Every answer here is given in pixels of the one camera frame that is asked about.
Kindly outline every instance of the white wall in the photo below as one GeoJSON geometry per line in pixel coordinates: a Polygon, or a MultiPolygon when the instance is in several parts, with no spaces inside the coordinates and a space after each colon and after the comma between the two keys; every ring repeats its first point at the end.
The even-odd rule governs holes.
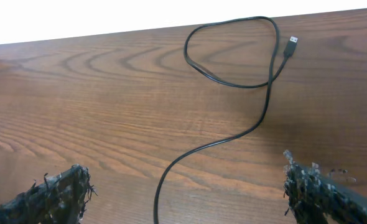
{"type": "Polygon", "coordinates": [[[367,7],[367,0],[0,0],[0,44],[367,7]]]}

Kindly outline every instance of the wire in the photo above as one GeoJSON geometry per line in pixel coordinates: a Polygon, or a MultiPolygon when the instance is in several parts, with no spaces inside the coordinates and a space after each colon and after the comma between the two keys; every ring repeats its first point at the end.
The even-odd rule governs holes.
{"type": "Polygon", "coordinates": [[[189,156],[189,155],[191,155],[191,154],[193,154],[195,152],[198,152],[200,150],[206,149],[208,147],[216,146],[216,145],[219,145],[219,144],[222,144],[222,143],[225,143],[225,142],[229,142],[229,141],[238,139],[238,138],[240,138],[242,136],[245,136],[246,134],[250,133],[251,131],[254,131],[262,123],[262,121],[265,118],[266,111],[268,109],[269,99],[271,98],[272,82],[279,76],[279,74],[281,73],[284,65],[287,62],[287,59],[289,59],[289,57],[294,53],[295,46],[297,44],[297,38],[295,38],[295,41],[292,40],[293,38],[295,38],[295,37],[292,37],[290,39],[290,41],[294,42],[294,44],[293,44],[294,48],[292,46],[290,46],[290,48],[288,49],[288,53],[287,53],[286,52],[287,47],[286,47],[286,50],[284,52],[283,62],[281,64],[281,66],[279,67],[279,69],[277,69],[276,74],[273,75],[273,64],[274,64],[274,61],[275,61],[277,50],[279,48],[280,38],[279,38],[279,28],[277,27],[276,23],[272,19],[270,19],[268,17],[255,16],[255,17],[248,17],[248,18],[241,18],[241,19],[233,19],[233,20],[225,21],[225,22],[214,22],[214,23],[211,23],[211,24],[205,24],[205,25],[202,25],[200,27],[197,27],[196,29],[194,29],[189,34],[189,36],[187,37],[187,39],[185,41],[185,45],[183,47],[183,56],[185,57],[186,62],[190,66],[192,66],[195,70],[197,70],[198,72],[200,72],[201,74],[203,74],[207,78],[209,78],[209,79],[211,79],[211,80],[213,80],[213,81],[215,81],[217,83],[221,83],[223,85],[232,86],[232,87],[236,87],[236,88],[259,88],[259,87],[262,87],[262,86],[267,86],[265,104],[264,104],[264,108],[263,108],[262,113],[261,113],[261,117],[249,129],[247,129],[247,130],[245,130],[242,133],[239,133],[237,135],[234,135],[234,136],[231,136],[231,137],[227,137],[227,138],[224,138],[224,139],[221,139],[221,140],[218,140],[218,141],[214,141],[214,142],[211,142],[211,143],[202,145],[200,147],[197,147],[195,149],[192,149],[192,150],[190,150],[190,151],[182,154],[181,156],[179,156],[178,158],[176,158],[174,161],[171,162],[171,164],[165,169],[164,173],[162,174],[162,176],[160,178],[160,181],[159,181],[159,184],[157,186],[156,194],[154,196],[154,206],[153,206],[153,222],[154,222],[154,224],[159,224],[159,197],[160,197],[160,191],[161,191],[162,184],[163,184],[164,179],[167,176],[168,172],[171,170],[171,168],[176,163],[178,163],[181,159],[183,159],[183,158],[185,158],[185,157],[187,157],[187,156],[189,156]],[[264,83],[258,84],[258,85],[238,85],[238,84],[234,84],[234,83],[231,83],[231,82],[227,82],[227,81],[224,81],[224,80],[220,79],[214,73],[210,72],[205,67],[199,65],[197,62],[194,62],[189,57],[189,55],[188,55],[188,44],[189,44],[189,40],[192,37],[192,35],[194,35],[194,33],[196,33],[196,31],[198,31],[198,30],[200,30],[202,28],[210,27],[210,26],[217,26],[217,25],[222,25],[222,24],[229,24],[229,23],[232,23],[232,22],[239,22],[239,21],[251,21],[251,20],[256,20],[256,19],[265,19],[265,20],[271,22],[272,25],[274,26],[275,32],[276,32],[276,42],[275,42],[274,50],[272,52],[271,62],[269,64],[269,76],[268,76],[268,81],[267,82],[264,82],[264,83]]]}

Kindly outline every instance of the usb plug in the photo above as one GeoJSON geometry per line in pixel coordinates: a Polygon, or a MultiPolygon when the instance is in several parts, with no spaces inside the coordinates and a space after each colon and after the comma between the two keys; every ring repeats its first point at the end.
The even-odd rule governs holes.
{"type": "Polygon", "coordinates": [[[296,37],[290,37],[289,42],[286,45],[286,49],[284,49],[284,56],[289,58],[291,56],[293,56],[294,51],[295,51],[295,47],[297,46],[297,41],[298,38],[296,37]]]}

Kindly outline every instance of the black cable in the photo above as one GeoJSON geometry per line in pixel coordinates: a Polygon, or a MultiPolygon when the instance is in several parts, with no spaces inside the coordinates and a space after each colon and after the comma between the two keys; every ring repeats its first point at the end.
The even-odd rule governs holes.
{"type": "Polygon", "coordinates": [[[161,186],[163,184],[163,181],[165,179],[165,177],[167,176],[167,173],[171,170],[171,168],[181,159],[195,153],[198,152],[202,149],[206,149],[208,147],[212,147],[212,146],[216,146],[218,144],[222,144],[228,141],[232,141],[234,139],[238,139],[242,136],[245,136],[246,134],[250,133],[251,131],[254,131],[263,121],[266,111],[268,109],[268,104],[269,104],[269,99],[271,97],[271,88],[272,88],[272,82],[279,76],[280,72],[282,71],[284,65],[287,62],[287,59],[289,59],[290,56],[292,56],[292,54],[294,53],[295,50],[295,46],[297,45],[297,38],[295,37],[291,37],[289,43],[287,44],[287,47],[284,51],[284,59],[283,62],[281,64],[281,66],[279,67],[279,69],[277,69],[277,72],[275,75],[273,75],[273,63],[275,61],[275,57],[277,54],[277,50],[279,48],[279,28],[277,27],[276,23],[268,18],[268,17],[264,17],[264,16],[255,16],[255,17],[248,17],[248,18],[242,18],[242,19],[233,19],[230,21],[225,21],[225,22],[214,22],[211,24],[205,24],[202,25],[200,27],[197,27],[196,29],[194,29],[189,36],[187,37],[186,41],[185,41],[185,45],[183,47],[183,56],[185,57],[186,62],[192,66],[194,69],[196,69],[198,72],[200,72],[201,74],[205,75],[207,78],[227,85],[227,86],[232,86],[232,87],[236,87],[236,88],[258,88],[258,87],[262,87],[262,86],[267,86],[266,89],[266,99],[265,99],[265,104],[264,104],[264,109],[262,110],[261,113],[261,117],[258,119],[258,121],[249,129],[243,131],[242,133],[239,133],[237,135],[231,136],[231,137],[227,137],[215,142],[211,142],[208,143],[206,145],[197,147],[195,149],[192,149],[184,154],[182,154],[180,157],[176,158],[174,161],[171,162],[171,164],[165,169],[164,173],[162,174],[160,181],[159,181],[159,185],[157,186],[157,190],[156,190],[156,195],[154,196],[154,206],[153,206],[153,222],[154,224],[159,224],[159,196],[160,196],[160,191],[161,191],[161,186]],[[222,24],[229,24],[232,22],[239,22],[239,21],[250,21],[250,20],[256,20],[256,19],[265,19],[269,22],[272,23],[272,25],[275,28],[275,32],[276,32],[276,43],[275,43],[275,47],[272,53],[272,57],[271,57],[271,62],[269,64],[269,76],[268,76],[268,81],[264,82],[262,84],[259,85],[237,85],[234,83],[230,83],[230,82],[226,82],[220,78],[218,78],[215,74],[213,74],[212,72],[209,72],[206,68],[204,68],[203,66],[199,65],[198,63],[194,62],[188,55],[188,43],[190,38],[192,37],[192,35],[194,35],[194,33],[196,33],[196,31],[202,29],[202,28],[206,28],[206,27],[210,27],[210,26],[217,26],[217,25],[222,25],[222,24]]]}

